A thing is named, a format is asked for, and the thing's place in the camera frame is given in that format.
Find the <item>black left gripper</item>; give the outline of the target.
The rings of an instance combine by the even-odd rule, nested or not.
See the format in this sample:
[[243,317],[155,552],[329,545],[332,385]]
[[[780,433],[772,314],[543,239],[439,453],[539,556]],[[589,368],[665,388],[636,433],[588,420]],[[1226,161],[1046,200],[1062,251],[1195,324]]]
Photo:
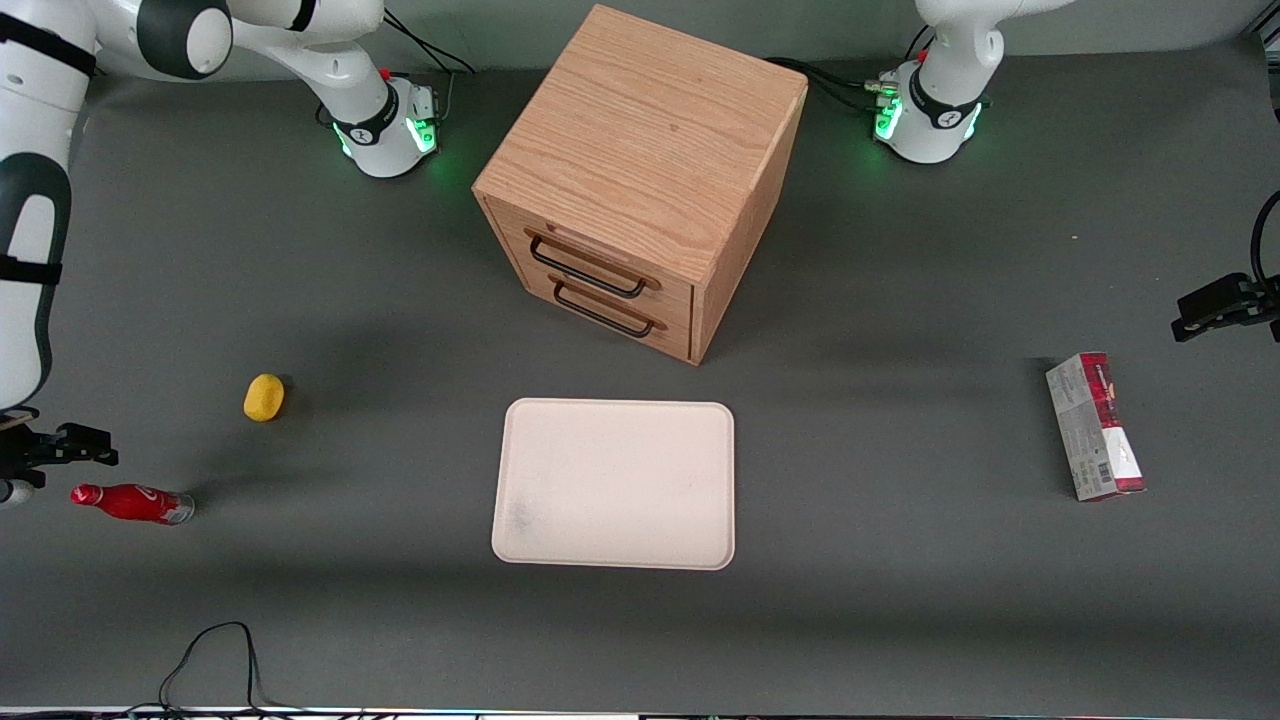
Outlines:
[[1178,300],[1172,337],[1185,343],[1207,331],[1266,324],[1275,343],[1279,333],[1279,275],[1217,278]]

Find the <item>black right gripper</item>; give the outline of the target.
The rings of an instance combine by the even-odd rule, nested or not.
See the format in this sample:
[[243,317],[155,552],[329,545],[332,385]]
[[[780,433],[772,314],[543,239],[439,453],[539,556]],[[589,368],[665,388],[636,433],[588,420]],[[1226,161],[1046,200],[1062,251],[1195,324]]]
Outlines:
[[42,434],[29,425],[40,418],[40,410],[18,406],[3,410],[1,415],[1,482],[0,505],[17,506],[31,500],[36,489],[46,486],[44,465],[69,462],[96,462],[114,468],[119,452],[113,447],[113,437],[106,430],[77,423],[60,424],[54,436]]

